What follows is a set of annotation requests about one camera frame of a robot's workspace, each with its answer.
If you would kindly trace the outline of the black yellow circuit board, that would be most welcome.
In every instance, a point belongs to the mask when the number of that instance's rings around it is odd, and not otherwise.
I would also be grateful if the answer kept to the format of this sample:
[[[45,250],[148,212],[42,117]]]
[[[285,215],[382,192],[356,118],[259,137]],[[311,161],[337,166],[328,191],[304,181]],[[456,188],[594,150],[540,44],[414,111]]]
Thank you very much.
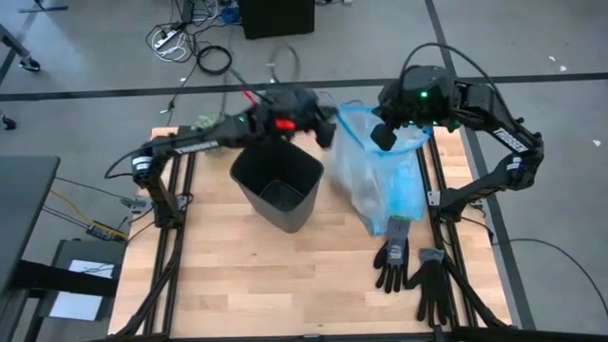
[[[95,238],[105,241],[127,242],[128,240],[128,236],[125,233],[96,220],[93,220],[88,225],[86,232]]]

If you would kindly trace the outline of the white power strip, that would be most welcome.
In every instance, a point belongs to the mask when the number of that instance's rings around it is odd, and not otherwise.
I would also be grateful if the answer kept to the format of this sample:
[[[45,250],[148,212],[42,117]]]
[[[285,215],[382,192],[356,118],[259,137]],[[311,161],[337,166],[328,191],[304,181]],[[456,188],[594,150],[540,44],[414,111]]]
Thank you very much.
[[[162,48],[166,43],[168,43],[171,39],[173,39],[175,36],[179,36],[180,35],[180,31],[179,30],[170,30],[170,31],[160,31],[161,34],[161,38],[156,41],[153,45],[153,49],[160,49]]]

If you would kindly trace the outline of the dark grey trash bin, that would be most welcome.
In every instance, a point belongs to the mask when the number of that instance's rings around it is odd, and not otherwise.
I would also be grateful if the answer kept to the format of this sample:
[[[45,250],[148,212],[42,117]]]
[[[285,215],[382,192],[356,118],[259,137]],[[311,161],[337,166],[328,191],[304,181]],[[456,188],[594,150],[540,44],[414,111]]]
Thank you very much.
[[[286,141],[247,147],[230,169],[255,211],[289,234],[312,214],[323,173],[317,158]]]

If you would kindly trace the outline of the green plant in white pot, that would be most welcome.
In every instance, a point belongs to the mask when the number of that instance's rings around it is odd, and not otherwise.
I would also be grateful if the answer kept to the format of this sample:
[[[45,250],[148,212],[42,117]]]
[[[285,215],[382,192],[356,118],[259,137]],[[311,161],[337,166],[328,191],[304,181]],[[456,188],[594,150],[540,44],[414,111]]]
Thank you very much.
[[[205,130],[223,121],[225,115],[223,113],[215,115],[200,115],[197,120],[193,123],[192,128],[197,130]],[[207,157],[219,158],[224,154],[222,147],[216,147],[213,149],[206,150],[204,154]]]

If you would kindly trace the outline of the grey black printed work glove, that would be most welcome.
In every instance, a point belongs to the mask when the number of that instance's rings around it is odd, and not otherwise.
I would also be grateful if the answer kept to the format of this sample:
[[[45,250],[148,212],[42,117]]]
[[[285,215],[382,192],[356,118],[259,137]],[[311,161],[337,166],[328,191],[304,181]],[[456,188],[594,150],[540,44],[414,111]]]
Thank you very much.
[[[408,280],[410,221],[392,216],[388,220],[386,241],[378,250],[373,268],[380,271],[375,282],[386,294],[399,293]]]

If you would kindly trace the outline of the grey tray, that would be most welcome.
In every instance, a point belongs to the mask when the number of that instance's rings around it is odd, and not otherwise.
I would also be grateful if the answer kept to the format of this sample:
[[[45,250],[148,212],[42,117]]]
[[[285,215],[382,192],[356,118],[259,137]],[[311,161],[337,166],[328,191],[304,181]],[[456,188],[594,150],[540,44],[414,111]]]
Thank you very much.
[[[114,264],[112,278],[119,279],[125,247],[120,242],[109,241],[84,241],[63,240],[60,242],[51,266],[68,270],[73,259],[94,261],[100,263]],[[41,301],[41,316],[49,317],[48,314],[57,294],[60,292],[46,292]],[[95,321],[100,321],[109,316],[113,297],[104,297],[101,309]]]

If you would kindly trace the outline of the translucent grey trash bag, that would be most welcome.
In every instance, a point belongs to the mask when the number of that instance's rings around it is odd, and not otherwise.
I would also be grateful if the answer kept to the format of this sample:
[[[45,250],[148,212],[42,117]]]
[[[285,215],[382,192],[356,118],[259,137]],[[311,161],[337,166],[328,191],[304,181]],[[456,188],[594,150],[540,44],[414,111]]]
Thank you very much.
[[[381,162],[400,160],[415,154],[430,135],[430,128],[409,126],[395,131],[396,142],[391,151],[383,151],[371,139],[372,130],[381,123],[369,106],[342,106],[336,118],[337,128],[326,164],[332,179],[350,195],[358,214],[366,220],[371,208],[373,169]]]

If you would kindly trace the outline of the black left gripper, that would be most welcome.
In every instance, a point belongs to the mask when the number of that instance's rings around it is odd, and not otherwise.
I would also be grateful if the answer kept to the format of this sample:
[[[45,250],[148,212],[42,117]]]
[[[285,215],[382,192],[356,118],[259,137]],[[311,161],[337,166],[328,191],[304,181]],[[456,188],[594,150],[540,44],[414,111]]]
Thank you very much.
[[[336,106],[320,104],[317,95],[306,88],[268,90],[258,104],[258,122],[267,135],[290,141],[298,132],[313,132],[315,141],[321,148],[332,146],[336,116]],[[296,130],[277,129],[275,119],[294,121]]]

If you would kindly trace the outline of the black computer tower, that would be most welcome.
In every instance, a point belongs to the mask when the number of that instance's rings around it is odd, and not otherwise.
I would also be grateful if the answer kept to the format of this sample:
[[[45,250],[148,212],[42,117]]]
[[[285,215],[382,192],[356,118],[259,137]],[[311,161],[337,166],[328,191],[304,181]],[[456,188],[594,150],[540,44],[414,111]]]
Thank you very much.
[[[248,40],[314,31],[314,0],[237,0],[237,4]]]

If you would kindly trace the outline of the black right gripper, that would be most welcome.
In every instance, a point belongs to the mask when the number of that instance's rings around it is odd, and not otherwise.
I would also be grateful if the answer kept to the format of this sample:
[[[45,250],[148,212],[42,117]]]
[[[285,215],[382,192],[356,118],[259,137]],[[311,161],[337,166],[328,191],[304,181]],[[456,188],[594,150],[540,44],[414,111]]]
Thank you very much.
[[[371,132],[371,139],[383,151],[391,151],[396,142],[394,131],[409,125],[409,106],[413,103],[413,92],[404,89],[383,89],[378,95],[379,105],[372,113],[381,120]]]

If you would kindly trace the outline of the metal leg with caster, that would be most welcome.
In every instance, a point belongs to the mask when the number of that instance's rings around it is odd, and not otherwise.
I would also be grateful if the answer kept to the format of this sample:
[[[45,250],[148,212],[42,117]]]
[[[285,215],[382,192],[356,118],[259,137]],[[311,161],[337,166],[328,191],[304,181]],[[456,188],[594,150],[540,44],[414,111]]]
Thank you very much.
[[[21,68],[31,72],[38,72],[41,69],[40,64],[31,57],[29,50],[2,24],[0,24],[0,42],[20,57]]]

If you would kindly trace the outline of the white paper sheet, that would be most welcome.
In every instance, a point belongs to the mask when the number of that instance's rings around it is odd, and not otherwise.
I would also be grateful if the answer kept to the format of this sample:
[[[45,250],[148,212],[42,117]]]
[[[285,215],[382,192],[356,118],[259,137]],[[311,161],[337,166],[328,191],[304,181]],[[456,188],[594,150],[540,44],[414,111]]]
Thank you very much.
[[[114,264],[73,259],[68,269],[77,273],[111,278],[114,268]],[[102,296],[90,294],[60,292],[57,294],[48,316],[52,318],[95,321],[101,309],[103,299]]]

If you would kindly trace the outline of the grey desk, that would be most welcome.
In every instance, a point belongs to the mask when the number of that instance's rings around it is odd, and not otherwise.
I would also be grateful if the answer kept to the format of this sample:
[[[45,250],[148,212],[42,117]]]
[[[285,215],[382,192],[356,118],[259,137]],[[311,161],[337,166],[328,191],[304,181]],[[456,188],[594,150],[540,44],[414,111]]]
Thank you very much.
[[[60,158],[0,156],[0,293],[11,284]]]

